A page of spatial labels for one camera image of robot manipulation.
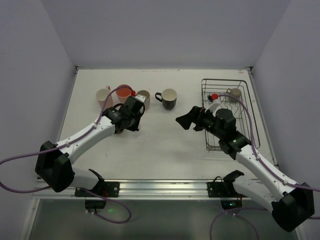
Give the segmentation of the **beige cream cup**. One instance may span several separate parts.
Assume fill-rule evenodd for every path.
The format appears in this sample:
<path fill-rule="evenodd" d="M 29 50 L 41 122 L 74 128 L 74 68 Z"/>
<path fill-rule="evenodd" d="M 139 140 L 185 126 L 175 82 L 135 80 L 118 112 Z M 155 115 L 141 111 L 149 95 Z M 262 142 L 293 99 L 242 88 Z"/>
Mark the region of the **beige cream cup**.
<path fill-rule="evenodd" d="M 151 101 L 150 93 L 147 90 L 139 90 L 137 92 L 137 95 L 145 96 L 144 105 L 145 105 L 145 109 L 148 110 L 150 108 L 150 101 Z"/>

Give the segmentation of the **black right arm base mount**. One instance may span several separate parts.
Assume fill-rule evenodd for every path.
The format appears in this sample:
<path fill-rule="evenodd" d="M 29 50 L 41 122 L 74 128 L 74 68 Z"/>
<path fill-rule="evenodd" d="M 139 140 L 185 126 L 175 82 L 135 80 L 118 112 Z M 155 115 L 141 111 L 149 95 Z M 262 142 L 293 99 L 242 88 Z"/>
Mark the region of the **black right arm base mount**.
<path fill-rule="evenodd" d="M 231 210 L 243 207 L 243 195 L 236 192 L 233 183 L 237 178 L 245 174 L 239 170 L 234 170 L 224 177 L 217 176 L 212 181 L 206 183 L 207 195 L 209 198 L 219 198 L 220 205 L 224 210 Z"/>

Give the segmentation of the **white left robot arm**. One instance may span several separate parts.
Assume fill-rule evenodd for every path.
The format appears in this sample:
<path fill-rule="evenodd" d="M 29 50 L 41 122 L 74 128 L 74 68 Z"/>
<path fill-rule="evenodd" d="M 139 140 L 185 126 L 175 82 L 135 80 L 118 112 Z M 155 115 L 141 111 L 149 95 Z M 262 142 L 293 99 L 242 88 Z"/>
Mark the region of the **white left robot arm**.
<path fill-rule="evenodd" d="M 35 172 L 56 193 L 68 187 L 100 190 L 103 178 L 93 169 L 74 168 L 76 160 L 100 141 L 123 130 L 138 131 L 145 112 L 143 95 L 129 96 L 119 109 L 107 108 L 90 125 L 57 143 L 47 141 L 40 147 Z"/>

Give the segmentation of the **matte pink tumbler cup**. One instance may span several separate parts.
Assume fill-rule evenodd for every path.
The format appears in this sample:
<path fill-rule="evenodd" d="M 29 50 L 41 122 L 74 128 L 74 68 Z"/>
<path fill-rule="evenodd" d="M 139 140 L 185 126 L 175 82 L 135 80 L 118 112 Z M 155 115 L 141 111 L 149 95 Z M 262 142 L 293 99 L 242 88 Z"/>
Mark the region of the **matte pink tumbler cup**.
<path fill-rule="evenodd" d="M 117 87 L 115 93 L 119 102 L 124 104 L 128 97 L 132 95 L 132 88 L 127 84 L 122 84 Z"/>

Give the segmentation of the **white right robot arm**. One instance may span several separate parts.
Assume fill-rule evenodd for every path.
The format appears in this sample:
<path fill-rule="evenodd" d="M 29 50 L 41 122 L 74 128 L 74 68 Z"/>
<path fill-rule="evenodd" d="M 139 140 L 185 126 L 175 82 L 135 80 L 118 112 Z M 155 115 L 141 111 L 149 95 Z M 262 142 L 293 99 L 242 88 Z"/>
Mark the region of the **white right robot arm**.
<path fill-rule="evenodd" d="M 196 132 L 206 130 L 217 137 L 222 151 L 259 179 L 260 184 L 253 183 L 239 172 L 230 183 L 237 193 L 267 209 L 283 230 L 291 232 L 314 215 L 315 189 L 291 179 L 258 153 L 253 142 L 237 130 L 231 110 L 221 108 L 212 113 L 194 106 L 176 122 L 185 130 L 194 124 Z"/>

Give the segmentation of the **glossy pink handled mug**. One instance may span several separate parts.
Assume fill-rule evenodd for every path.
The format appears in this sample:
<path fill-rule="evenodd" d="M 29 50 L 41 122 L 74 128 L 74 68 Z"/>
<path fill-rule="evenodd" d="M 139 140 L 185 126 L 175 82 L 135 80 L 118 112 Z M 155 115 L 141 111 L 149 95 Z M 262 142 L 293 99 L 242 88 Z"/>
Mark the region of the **glossy pink handled mug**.
<path fill-rule="evenodd" d="M 104 110 L 114 106 L 114 101 L 112 96 L 110 96 L 105 103 L 105 100 L 110 92 L 111 92 L 111 87 L 108 85 L 105 88 L 101 88 L 96 92 L 96 95 L 95 95 L 96 101 L 98 102 L 99 106 Z"/>

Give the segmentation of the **grey-beige speckled cup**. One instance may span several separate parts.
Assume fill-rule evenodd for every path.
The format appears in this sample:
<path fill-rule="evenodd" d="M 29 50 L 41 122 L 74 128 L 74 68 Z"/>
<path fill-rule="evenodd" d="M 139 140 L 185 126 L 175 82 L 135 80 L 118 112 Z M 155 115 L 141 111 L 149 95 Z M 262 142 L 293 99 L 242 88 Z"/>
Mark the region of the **grey-beige speckled cup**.
<path fill-rule="evenodd" d="M 240 99 L 242 96 L 242 91 L 239 88 L 228 88 L 226 93 L 237 99 Z"/>

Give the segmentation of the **glossy black handled mug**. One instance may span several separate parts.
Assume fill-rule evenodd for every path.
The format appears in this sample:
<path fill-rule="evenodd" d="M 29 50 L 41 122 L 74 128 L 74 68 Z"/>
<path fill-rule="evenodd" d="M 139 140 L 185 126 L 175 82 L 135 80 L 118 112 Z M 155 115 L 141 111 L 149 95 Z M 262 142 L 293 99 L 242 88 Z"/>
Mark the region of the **glossy black handled mug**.
<path fill-rule="evenodd" d="M 155 93 L 155 99 L 162 103 L 165 110 L 172 110 L 176 106 L 178 94 L 172 88 L 167 88 L 162 92 Z"/>

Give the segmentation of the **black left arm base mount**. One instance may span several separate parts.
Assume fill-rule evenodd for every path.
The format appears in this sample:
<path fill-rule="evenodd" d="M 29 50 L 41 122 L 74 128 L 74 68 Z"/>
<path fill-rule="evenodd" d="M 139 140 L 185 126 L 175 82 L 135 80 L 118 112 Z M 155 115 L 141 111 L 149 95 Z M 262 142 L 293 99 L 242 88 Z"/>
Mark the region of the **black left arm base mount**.
<path fill-rule="evenodd" d="M 74 196 L 78 198 L 90 198 L 98 195 L 104 198 L 118 198 L 120 191 L 120 183 L 118 181 L 105 181 L 103 177 L 93 169 L 84 171 L 86 176 L 76 177 L 81 184 L 89 186 L 87 191 L 84 190 L 83 185 L 77 186 Z"/>

